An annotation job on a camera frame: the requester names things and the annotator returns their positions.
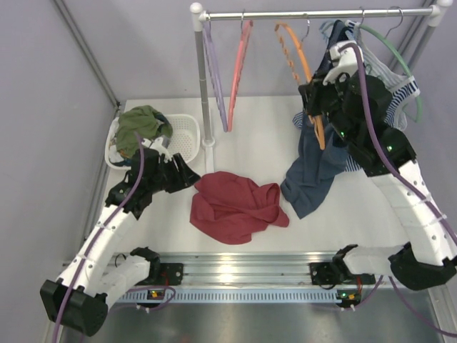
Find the orange hanger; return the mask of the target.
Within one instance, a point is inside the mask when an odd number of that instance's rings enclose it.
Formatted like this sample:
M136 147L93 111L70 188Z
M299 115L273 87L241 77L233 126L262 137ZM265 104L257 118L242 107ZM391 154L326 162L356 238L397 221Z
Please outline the orange hanger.
M301 75L297 72L296 66L294 64L294 61L291 57L291 52L288 49L286 45L286 40L284 36L281 33L281 30L285 31L288 36L290 37L291 42L293 43L293 46L296 50L296 54L298 56L299 63L301 65L301 68L303 69L303 75L305 77L305 81L309 83L311 81L311 69L308 64L306 55L304 54L303 51L303 43L302 41L297 37L293 29L285 22L276 22L274 31L276 34L276 37L278 38L279 44L281 45L282 52L284 56L286 57L286 61L288 64L288 67L291 70L292 77L297 83L297 85L302 85L303 82L301 80ZM326 148L326 142L325 142L325 131L323 127L323 120L322 116L311 116L308 114L306 110L304 110L305 116L308 118L308 123L313 126L314 134L316 136L317 142L318 142L318 147L320 150L324 150Z

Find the red tank top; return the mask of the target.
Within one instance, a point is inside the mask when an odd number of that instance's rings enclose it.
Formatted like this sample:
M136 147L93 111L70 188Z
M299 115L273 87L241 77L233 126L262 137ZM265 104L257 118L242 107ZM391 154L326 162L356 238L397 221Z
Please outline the red tank top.
M205 174L195 184L190 223L212 239L228 245L247 244L268 226L287 227L277 183L259 186L227 171Z

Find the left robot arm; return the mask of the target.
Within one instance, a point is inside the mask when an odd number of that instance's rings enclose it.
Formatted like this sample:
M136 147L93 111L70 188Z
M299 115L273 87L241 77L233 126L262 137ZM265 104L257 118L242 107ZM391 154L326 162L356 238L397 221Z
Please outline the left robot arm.
M40 296L55 327L92 337L109 310L132 287L153 284L161 277L158 253L133 249L115 270L106 268L123 238L139 222L159 192L173 194L192 187L200 176L179 154L161 148L139 148L123 179L109 190L89 237L56 280L46 280Z

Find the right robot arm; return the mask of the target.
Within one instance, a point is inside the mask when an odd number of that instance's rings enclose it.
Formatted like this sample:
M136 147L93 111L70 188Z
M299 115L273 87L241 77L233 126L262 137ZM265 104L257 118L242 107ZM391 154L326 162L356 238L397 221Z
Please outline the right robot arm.
M427 189L406 135L386 122L393 94L374 76L315 75L298 88L306 114L323 115L351 158L384 195L406 243L349 245L333 258L333 275L350 283L359 274L393 277L411 290L441 286L456 275L456 242Z

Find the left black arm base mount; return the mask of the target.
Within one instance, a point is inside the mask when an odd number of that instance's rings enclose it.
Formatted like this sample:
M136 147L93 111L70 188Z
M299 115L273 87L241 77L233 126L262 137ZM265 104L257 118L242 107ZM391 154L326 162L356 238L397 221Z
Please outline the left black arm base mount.
M150 285L178 286L184 278L184 265L182 263L162 263L158 274L146 281Z

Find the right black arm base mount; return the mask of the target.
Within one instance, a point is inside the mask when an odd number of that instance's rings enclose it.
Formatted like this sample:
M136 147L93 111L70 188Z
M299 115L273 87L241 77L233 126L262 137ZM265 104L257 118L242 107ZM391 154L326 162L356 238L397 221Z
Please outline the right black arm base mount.
M309 264L312 285L330 290L339 284L339 279L330 262L314 262Z

